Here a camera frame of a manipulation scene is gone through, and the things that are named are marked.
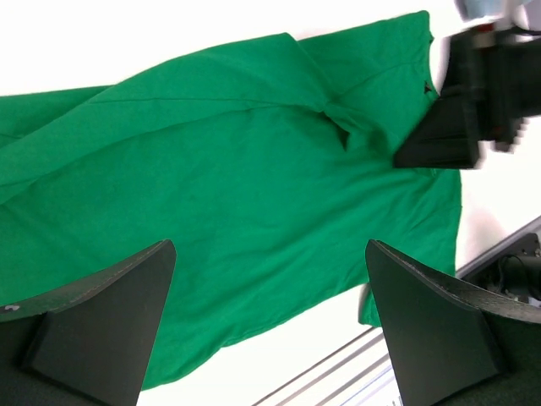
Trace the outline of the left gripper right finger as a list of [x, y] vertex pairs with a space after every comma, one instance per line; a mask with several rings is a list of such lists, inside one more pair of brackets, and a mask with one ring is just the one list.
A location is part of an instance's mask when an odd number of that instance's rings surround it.
[[540, 310], [370, 240], [365, 259], [406, 405], [538, 405]]

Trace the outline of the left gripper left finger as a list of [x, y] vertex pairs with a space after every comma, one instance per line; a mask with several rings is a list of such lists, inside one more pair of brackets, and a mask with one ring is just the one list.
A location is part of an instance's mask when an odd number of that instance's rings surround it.
[[1, 308], [3, 405], [135, 405], [176, 263], [169, 240]]

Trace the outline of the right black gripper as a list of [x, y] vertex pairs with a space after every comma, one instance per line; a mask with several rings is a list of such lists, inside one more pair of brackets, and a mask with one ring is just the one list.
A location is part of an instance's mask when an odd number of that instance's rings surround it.
[[471, 169], [479, 141], [508, 152], [540, 113], [540, 29], [477, 25], [448, 38], [440, 96], [393, 156], [398, 168]]

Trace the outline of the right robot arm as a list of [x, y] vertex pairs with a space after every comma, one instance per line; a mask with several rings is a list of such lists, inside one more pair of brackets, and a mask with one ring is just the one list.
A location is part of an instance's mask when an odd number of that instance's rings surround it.
[[438, 98], [393, 156], [399, 168], [470, 169], [479, 145], [510, 151], [540, 114], [540, 3], [501, 1], [488, 21], [445, 39]]

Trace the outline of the green t shirt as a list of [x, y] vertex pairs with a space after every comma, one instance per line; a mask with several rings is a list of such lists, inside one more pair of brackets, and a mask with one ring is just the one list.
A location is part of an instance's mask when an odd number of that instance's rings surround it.
[[393, 154], [436, 98], [427, 11], [1, 100], [1, 300], [164, 239], [178, 261], [144, 386], [369, 280], [381, 240], [455, 271], [461, 178]]

